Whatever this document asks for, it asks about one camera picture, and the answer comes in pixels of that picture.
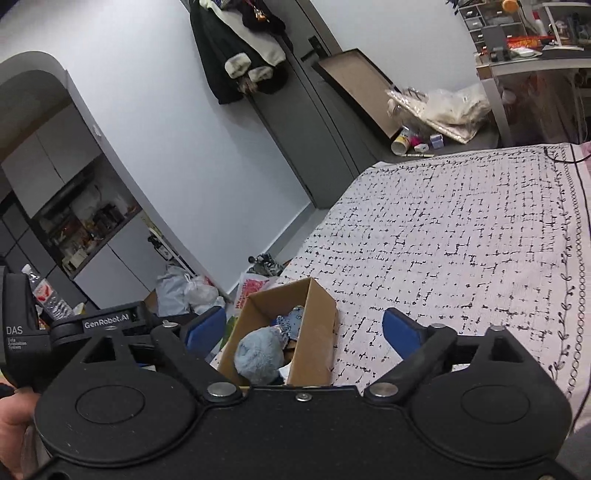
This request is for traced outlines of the person's left hand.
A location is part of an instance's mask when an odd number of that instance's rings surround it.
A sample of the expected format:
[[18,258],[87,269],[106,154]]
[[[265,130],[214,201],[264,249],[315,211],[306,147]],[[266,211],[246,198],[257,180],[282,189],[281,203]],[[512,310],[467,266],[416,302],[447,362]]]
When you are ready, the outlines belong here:
[[27,428],[33,421],[39,395],[31,388],[16,389],[1,398],[1,478],[22,479],[21,457]]

